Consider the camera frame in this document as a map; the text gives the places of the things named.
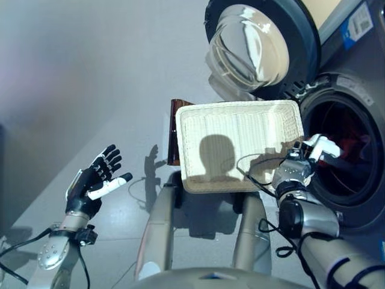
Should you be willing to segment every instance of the white fingertip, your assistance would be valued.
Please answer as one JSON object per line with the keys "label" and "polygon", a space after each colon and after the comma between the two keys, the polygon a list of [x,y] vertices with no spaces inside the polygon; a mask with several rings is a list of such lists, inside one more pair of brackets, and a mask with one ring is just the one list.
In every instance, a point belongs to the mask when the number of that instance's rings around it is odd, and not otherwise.
{"label": "white fingertip", "polygon": [[105,196],[106,194],[116,190],[117,188],[121,187],[122,185],[126,184],[126,180],[123,178],[115,178],[111,182],[103,182],[103,187],[96,191],[91,191],[88,193],[88,197],[91,200],[96,200],[102,196]]}

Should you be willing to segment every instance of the barcode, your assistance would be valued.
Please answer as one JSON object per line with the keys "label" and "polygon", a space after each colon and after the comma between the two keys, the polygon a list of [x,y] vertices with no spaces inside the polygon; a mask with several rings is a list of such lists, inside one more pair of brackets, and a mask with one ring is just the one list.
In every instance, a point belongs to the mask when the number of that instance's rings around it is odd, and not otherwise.
{"label": "barcode", "polygon": [[370,26],[371,26],[371,24],[369,21],[361,22],[361,24],[360,24],[361,31],[367,30]]}
{"label": "barcode", "polygon": [[353,20],[353,25],[354,25],[354,32],[355,32],[356,34],[358,34],[358,33],[359,33],[359,28],[358,28],[358,26],[357,26],[357,22],[356,22],[355,19]]}

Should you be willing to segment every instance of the washing machine drum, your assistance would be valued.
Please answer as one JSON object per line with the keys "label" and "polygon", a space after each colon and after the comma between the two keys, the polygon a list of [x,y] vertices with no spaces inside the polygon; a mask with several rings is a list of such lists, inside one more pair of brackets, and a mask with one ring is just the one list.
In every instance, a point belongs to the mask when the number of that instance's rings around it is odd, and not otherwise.
{"label": "washing machine drum", "polygon": [[320,162],[310,190],[339,212],[342,229],[376,223],[384,210],[384,142],[378,121],[358,96],[335,83],[310,94],[301,104],[305,137],[321,133],[343,150]]}

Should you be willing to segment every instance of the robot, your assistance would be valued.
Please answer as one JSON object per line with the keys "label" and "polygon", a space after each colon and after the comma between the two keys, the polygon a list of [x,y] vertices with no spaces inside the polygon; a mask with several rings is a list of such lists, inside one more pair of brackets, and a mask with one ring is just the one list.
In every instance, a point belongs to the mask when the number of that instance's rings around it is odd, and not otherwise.
{"label": "robot", "polygon": [[[337,215],[306,188],[317,162],[324,155],[337,158],[341,152],[334,142],[319,134],[289,149],[272,181],[279,205],[279,227],[261,219],[258,230],[279,231],[292,247],[278,248],[277,254],[284,256],[295,251],[316,288],[385,288],[385,264],[370,259],[339,238]],[[114,145],[109,146],[89,168],[80,170],[75,176],[66,191],[64,220],[38,236],[48,234],[49,239],[38,253],[37,268],[26,282],[28,289],[70,288],[73,267],[78,259],[84,264],[80,247],[96,241],[97,234],[88,221],[99,211],[100,198],[132,178],[130,173],[125,173],[112,179],[112,174],[120,168],[119,153]],[[255,217],[260,212],[264,214],[257,194],[245,199],[233,268],[171,270],[172,212],[180,190],[180,183],[171,179],[154,204],[138,254],[137,281],[132,288],[298,288],[296,284],[249,270],[249,250],[255,244],[246,232],[255,230]],[[3,251],[0,257],[14,247]],[[2,264],[1,268],[22,278]]]}

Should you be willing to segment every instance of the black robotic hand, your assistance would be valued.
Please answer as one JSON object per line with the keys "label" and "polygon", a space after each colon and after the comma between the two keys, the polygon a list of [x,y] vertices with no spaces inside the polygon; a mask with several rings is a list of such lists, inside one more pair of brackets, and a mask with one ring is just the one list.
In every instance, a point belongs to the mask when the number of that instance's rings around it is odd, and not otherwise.
{"label": "black robotic hand", "polygon": [[121,168],[122,157],[119,154],[120,151],[112,144],[96,156],[89,168],[78,172],[66,191],[66,213],[82,212],[91,219],[102,206],[102,196],[132,179],[130,173],[111,179],[112,174]]}

